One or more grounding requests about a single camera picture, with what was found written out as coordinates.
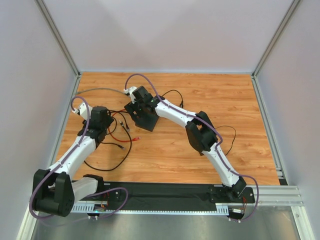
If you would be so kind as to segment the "black network switch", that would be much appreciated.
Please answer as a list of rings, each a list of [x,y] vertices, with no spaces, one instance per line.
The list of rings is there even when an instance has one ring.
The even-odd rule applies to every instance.
[[[149,132],[152,132],[158,122],[159,116],[152,113],[139,113],[133,115],[135,126]]]

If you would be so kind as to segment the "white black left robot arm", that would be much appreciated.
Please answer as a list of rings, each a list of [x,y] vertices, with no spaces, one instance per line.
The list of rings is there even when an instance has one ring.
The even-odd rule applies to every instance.
[[[66,217],[75,203],[93,197],[104,189],[101,176],[86,174],[72,181],[78,168],[104,141],[113,118],[104,106],[90,109],[89,120],[83,121],[75,142],[49,169],[38,169],[33,176],[30,211]]]

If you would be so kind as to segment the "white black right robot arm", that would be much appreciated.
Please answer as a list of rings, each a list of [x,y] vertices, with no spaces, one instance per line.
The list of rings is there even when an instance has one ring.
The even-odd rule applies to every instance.
[[[217,131],[205,112],[187,111],[161,96],[152,96],[143,86],[125,89],[124,94],[130,97],[130,102],[124,109],[136,127],[152,132],[159,118],[183,127],[191,147],[200,155],[206,156],[214,166],[226,195],[231,199],[240,197],[247,184],[218,145]]]

